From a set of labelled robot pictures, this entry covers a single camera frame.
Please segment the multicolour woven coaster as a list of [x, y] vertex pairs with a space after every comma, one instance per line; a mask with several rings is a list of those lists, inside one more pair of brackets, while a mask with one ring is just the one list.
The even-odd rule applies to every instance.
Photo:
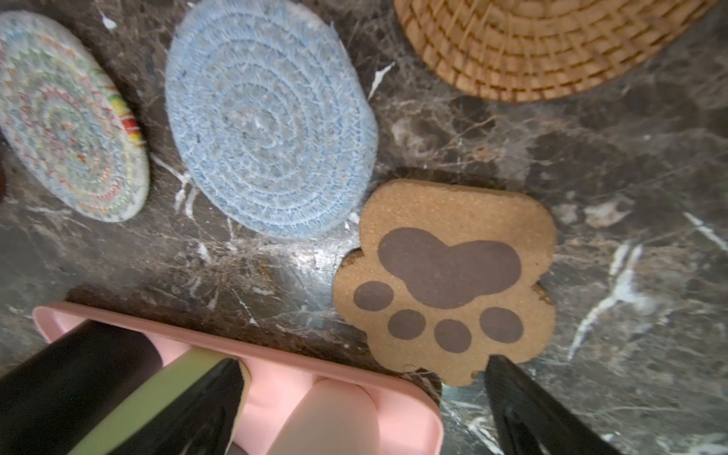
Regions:
[[1, 131], [79, 214], [121, 223], [143, 208], [150, 165], [135, 116], [83, 43], [44, 15], [1, 15]]

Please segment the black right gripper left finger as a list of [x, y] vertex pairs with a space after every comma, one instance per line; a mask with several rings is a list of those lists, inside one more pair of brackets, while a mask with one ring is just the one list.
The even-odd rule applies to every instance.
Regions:
[[246, 379], [241, 363], [223, 358], [113, 454], [225, 454], [243, 402]]

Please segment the rattan woven coaster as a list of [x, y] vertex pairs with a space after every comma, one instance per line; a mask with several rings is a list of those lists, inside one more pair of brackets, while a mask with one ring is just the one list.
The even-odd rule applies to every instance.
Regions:
[[397, 0], [416, 54], [464, 93], [499, 102], [564, 98], [656, 55], [712, 0]]

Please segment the cork paw coaster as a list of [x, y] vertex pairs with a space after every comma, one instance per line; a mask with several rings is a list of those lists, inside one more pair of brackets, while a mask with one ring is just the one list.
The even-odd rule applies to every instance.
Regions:
[[549, 345], [557, 309], [540, 278], [557, 227], [536, 199], [396, 179], [364, 205], [359, 240], [332, 299], [381, 366], [425, 369], [460, 387], [491, 356], [521, 363]]

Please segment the blue woven coaster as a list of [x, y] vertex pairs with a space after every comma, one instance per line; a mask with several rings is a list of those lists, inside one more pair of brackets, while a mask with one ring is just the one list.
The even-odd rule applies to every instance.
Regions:
[[197, 187], [252, 231], [322, 235], [367, 190], [375, 114], [336, 30], [304, 5], [196, 5], [171, 43], [165, 102]]

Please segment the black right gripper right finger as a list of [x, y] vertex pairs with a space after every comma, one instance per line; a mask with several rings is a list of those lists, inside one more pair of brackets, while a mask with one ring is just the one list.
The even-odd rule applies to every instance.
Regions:
[[485, 390], [505, 454], [620, 453], [506, 356], [489, 358]]

